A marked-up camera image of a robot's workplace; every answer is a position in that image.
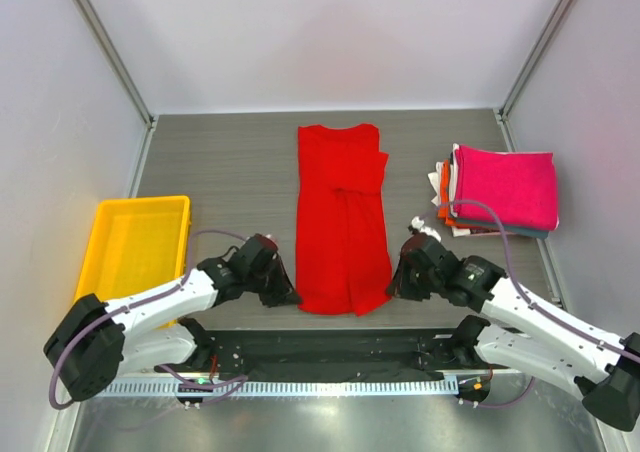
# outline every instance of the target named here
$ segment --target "pink towel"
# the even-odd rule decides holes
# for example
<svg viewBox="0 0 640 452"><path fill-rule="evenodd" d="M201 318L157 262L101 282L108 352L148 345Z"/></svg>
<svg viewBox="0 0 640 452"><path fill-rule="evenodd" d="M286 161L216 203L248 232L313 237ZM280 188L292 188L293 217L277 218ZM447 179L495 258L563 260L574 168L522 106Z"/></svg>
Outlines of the pink towel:
<svg viewBox="0 0 640 452"><path fill-rule="evenodd" d="M553 154L506 154L461 145L456 199L478 200L505 224L554 230L558 225L558 188ZM475 205L455 205L458 217L493 221Z"/></svg>

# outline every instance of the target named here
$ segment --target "yellow bin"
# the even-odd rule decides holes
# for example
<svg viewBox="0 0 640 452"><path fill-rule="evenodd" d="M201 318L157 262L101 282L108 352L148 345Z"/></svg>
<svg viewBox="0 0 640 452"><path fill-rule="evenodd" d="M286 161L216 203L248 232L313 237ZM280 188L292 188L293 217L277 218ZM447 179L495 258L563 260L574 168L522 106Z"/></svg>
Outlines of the yellow bin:
<svg viewBox="0 0 640 452"><path fill-rule="evenodd" d="M74 301L91 293L109 301L180 277L190 204L184 195L100 203Z"/></svg>

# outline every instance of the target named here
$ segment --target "white robotic arm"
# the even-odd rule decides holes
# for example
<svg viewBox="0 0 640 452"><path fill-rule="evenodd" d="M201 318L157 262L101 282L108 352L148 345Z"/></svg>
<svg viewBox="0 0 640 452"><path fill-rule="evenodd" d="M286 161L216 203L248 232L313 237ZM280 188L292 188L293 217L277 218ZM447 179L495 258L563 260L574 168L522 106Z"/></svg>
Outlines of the white robotic arm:
<svg viewBox="0 0 640 452"><path fill-rule="evenodd" d="M603 422L633 429L640 415L640 335L623 339L587 324L486 259L459 260L419 220L412 229L390 295L423 300L436 293L520 332L468 316L444 343L448 357L462 365L480 362L520 370L581 400Z"/></svg>
<svg viewBox="0 0 640 452"><path fill-rule="evenodd" d="M157 327L247 291L257 293L268 307L300 303L278 247L259 234L235 248L228 260L206 259L184 276L145 292L106 303L94 294L83 297L44 347L54 380L59 371L71 398L82 401L128 372L160 364L198 369L211 357L206 331L193 319Z"/></svg>

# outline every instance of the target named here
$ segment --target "red garment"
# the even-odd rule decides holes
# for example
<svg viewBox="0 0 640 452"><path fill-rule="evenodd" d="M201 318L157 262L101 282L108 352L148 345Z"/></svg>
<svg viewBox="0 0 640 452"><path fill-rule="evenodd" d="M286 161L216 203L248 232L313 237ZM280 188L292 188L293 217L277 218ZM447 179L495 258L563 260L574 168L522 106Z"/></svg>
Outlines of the red garment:
<svg viewBox="0 0 640 452"><path fill-rule="evenodd" d="M363 315L389 300L380 192L388 155L378 146L370 124L298 130L296 290L306 312Z"/></svg>
<svg viewBox="0 0 640 452"><path fill-rule="evenodd" d="M541 230L558 225L558 188L551 153L497 153L461 145L456 200L491 207L505 224ZM493 222L480 207L454 205L460 219Z"/></svg>

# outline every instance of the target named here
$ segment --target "white cable carrier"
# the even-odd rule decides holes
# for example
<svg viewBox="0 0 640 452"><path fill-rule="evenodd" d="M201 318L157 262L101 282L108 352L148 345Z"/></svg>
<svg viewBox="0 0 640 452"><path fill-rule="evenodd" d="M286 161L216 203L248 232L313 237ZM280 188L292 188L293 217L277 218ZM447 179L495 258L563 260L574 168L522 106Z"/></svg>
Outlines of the white cable carrier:
<svg viewBox="0 0 640 452"><path fill-rule="evenodd" d="M237 384L230 384L215 391L189 389L177 379L121 378L115 379L97 397L216 397L228 392ZM455 375L431 382L365 383L346 382L338 384L246 382L233 397L362 397L390 395L455 395L458 380Z"/></svg>

